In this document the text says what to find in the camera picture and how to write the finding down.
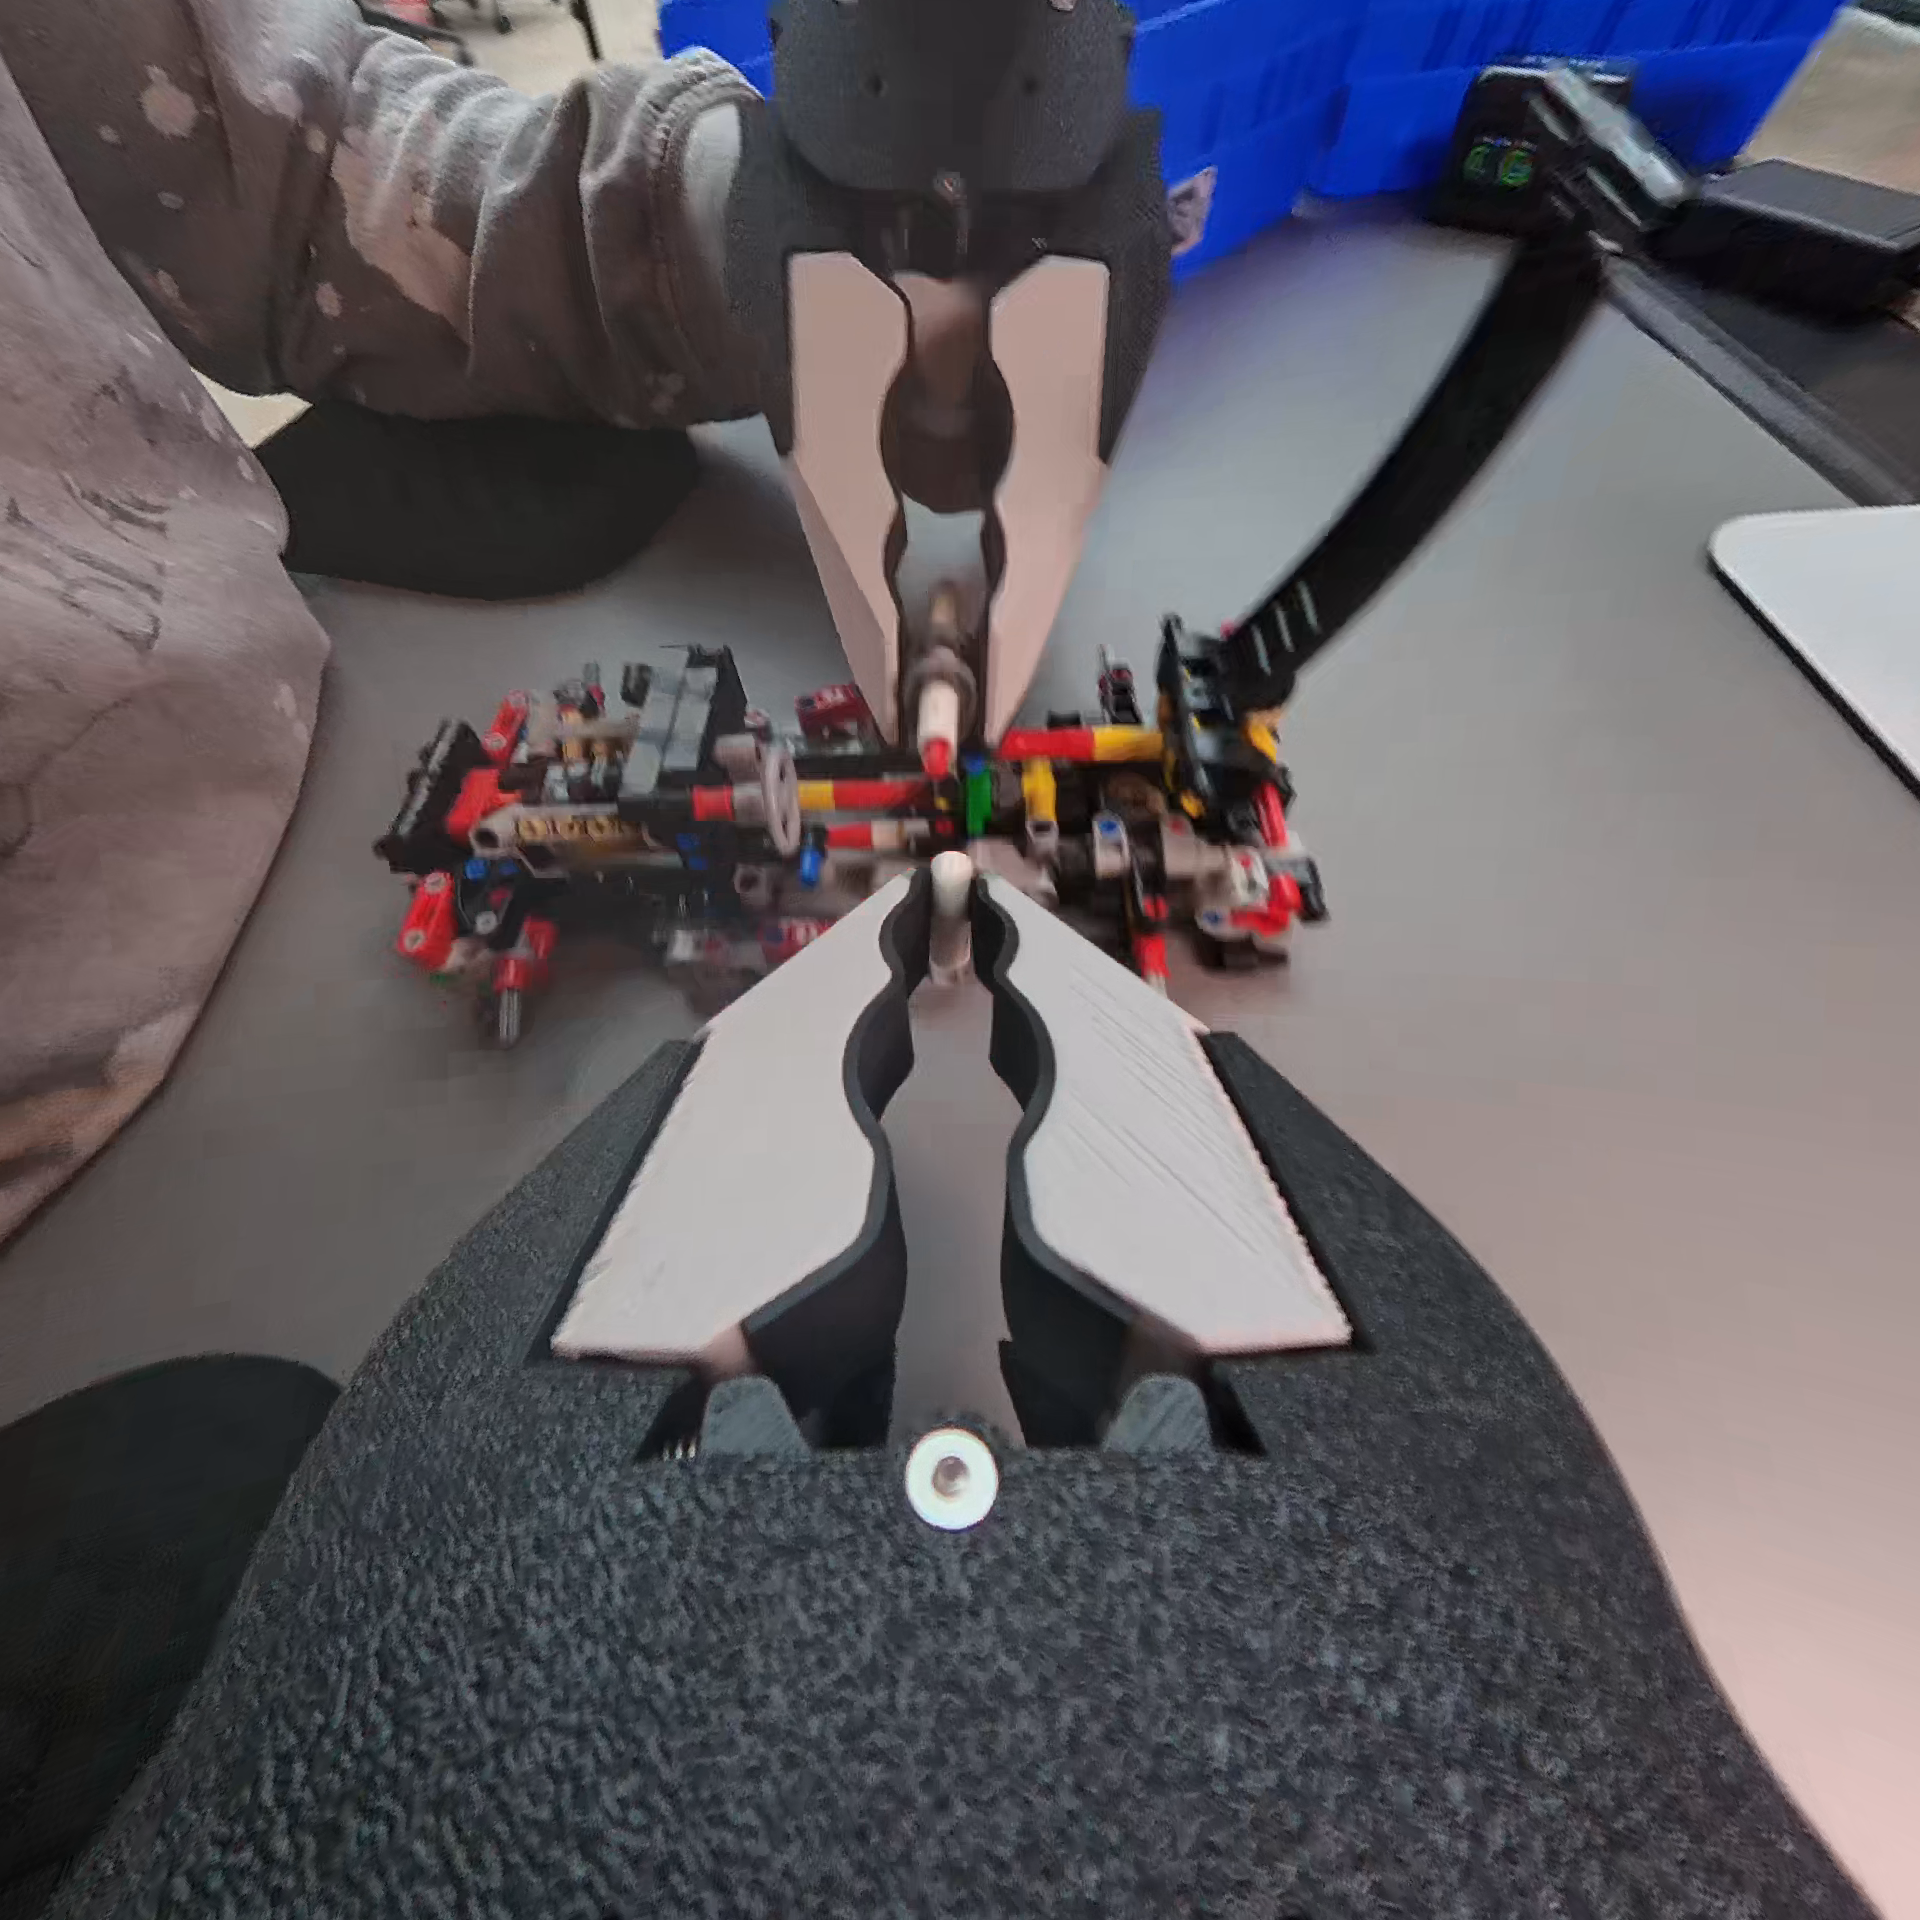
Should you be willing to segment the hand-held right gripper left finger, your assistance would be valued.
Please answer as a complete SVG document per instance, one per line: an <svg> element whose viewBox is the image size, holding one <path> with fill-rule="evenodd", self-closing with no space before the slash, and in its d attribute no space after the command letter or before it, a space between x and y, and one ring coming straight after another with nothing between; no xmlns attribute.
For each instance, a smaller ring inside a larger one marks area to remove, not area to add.
<svg viewBox="0 0 1920 1920"><path fill-rule="evenodd" d="M880 1117L920 982L924 877L901 877L705 1022L553 1359L767 1379L815 1436L886 1436L908 1255Z"/></svg>

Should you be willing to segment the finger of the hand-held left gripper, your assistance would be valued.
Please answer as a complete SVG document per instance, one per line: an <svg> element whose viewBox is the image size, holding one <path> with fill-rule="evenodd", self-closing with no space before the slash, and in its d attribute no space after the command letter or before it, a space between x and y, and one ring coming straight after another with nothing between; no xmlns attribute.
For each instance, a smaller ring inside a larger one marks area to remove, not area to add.
<svg viewBox="0 0 1920 1920"><path fill-rule="evenodd" d="M978 517L985 628L978 721L1011 724L1085 554L1107 483L1099 398L1109 271L1045 256L989 305L989 356L1009 412L1009 452Z"/></svg>
<svg viewBox="0 0 1920 1920"><path fill-rule="evenodd" d="M791 443L780 456L829 618L886 743L901 739L901 492L880 427L910 349L899 289L850 252L788 259Z"/></svg>

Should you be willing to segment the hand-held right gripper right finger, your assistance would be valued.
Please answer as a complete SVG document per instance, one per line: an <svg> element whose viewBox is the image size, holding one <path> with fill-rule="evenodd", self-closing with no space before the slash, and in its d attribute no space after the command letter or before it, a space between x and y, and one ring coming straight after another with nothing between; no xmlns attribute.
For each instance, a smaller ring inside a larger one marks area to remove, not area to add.
<svg viewBox="0 0 1920 1920"><path fill-rule="evenodd" d="M1222 1364L1348 1353L1208 1027L1006 878L974 884L974 969L1020 1107L1000 1370L1026 1448L1099 1448L1144 1381L1175 1381L1210 1445Z"/></svg>

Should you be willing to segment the brick car model chassis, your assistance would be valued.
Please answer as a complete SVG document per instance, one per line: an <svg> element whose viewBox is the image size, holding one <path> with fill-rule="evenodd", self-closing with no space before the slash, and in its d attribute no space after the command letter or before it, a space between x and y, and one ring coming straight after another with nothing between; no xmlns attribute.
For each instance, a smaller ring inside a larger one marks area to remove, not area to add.
<svg viewBox="0 0 1920 1920"><path fill-rule="evenodd" d="M1591 316L1602 269L1574 232L1517 241L1402 442L1319 541L1213 634L1163 622L1148 676L1096 656L1096 705L963 746L950 682L929 739L886 746L864 700L824 687L775 730L735 656L600 671L486 730L422 747L376 857L408 881L394 951L466 988L492 1043L520 1043L566 911L630 907L659 964L716 996L754 988L858 901L936 857L974 857L1040 904L1099 924L1153 991L1169 938L1210 966L1285 964L1330 917L1293 831L1284 708L1331 636L1418 554L1491 461Z"/></svg>

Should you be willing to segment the person's left forearm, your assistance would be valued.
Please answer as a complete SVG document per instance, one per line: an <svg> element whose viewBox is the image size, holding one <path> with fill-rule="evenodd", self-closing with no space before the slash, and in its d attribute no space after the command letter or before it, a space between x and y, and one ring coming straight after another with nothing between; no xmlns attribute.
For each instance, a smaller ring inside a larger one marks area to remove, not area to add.
<svg viewBox="0 0 1920 1920"><path fill-rule="evenodd" d="M690 55L513 84L349 4L140 4L153 210L113 244L200 372L408 418L762 409L724 302L762 98Z"/></svg>

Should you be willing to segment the grey desk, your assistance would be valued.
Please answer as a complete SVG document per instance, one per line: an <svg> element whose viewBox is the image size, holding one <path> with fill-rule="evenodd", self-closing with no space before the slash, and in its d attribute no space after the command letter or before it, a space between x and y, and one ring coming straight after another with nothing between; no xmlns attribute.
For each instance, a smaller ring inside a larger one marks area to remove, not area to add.
<svg viewBox="0 0 1920 1920"><path fill-rule="evenodd" d="M1703 564L1838 492L1611 305L1284 747L1331 920L1183 961L1500 1280L1750 1738L1918 1918L1918 799ZM314 584L301 810L167 1088L4 1251L4 1420L182 1354L347 1379L448 1249L693 1027L570 944L520 1047L393 954L372 857L445 714L643 648L840 678L764 427L553 606Z"/></svg>

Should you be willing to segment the blue storage bin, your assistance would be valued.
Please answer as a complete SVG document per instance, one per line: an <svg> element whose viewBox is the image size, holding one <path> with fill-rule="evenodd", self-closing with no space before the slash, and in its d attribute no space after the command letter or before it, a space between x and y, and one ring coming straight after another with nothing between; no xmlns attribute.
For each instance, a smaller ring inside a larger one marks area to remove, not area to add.
<svg viewBox="0 0 1920 1920"><path fill-rule="evenodd" d="M1129 95L1163 117L1171 277L1285 222L1303 196L1424 190L1475 77L1627 68L1687 163L1739 155L1838 4L1134 4Z"/></svg>

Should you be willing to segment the black device with green lights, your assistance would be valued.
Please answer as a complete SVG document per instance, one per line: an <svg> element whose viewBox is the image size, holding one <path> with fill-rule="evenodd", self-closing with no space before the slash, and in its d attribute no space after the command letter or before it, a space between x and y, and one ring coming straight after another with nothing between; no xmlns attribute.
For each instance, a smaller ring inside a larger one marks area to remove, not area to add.
<svg viewBox="0 0 1920 1920"><path fill-rule="evenodd" d="M1467 84L1426 222L1536 234L1672 226L1699 179L1635 110L1639 68L1613 60L1504 60Z"/></svg>

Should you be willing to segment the person's grey patterned sweatshirt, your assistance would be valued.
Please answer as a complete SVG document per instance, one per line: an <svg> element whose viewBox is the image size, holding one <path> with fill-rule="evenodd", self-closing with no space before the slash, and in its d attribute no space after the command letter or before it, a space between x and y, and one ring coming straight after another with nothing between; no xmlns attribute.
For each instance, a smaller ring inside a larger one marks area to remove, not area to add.
<svg viewBox="0 0 1920 1920"><path fill-rule="evenodd" d="M163 1083L265 884L325 641L200 379L259 320L215 4L4 4L4 1239Z"/></svg>

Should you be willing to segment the black power adapter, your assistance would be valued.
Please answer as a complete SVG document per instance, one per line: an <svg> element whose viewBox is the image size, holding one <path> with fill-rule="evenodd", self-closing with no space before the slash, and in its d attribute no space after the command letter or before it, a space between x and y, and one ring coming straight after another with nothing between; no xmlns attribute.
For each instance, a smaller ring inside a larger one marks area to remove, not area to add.
<svg viewBox="0 0 1920 1920"><path fill-rule="evenodd" d="M1739 298L1859 320L1918 295L1918 192L1770 158L1699 179L1650 247Z"/></svg>

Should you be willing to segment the white book stand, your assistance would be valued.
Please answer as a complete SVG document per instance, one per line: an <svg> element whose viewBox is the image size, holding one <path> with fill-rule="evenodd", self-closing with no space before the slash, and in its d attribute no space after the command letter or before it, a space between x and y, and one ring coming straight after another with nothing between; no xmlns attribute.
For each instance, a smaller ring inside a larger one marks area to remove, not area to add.
<svg viewBox="0 0 1920 1920"><path fill-rule="evenodd" d="M1918 507L1737 517L1707 564L1912 793Z"/></svg>

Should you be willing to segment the black desk rail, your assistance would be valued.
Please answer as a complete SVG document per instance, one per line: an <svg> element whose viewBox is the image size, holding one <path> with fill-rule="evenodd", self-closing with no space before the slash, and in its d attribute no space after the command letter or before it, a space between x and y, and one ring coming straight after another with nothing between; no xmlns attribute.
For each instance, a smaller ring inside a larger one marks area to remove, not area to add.
<svg viewBox="0 0 1920 1920"><path fill-rule="evenodd" d="M1611 305L1859 507L1918 503L1918 331L1824 320L1633 262Z"/></svg>

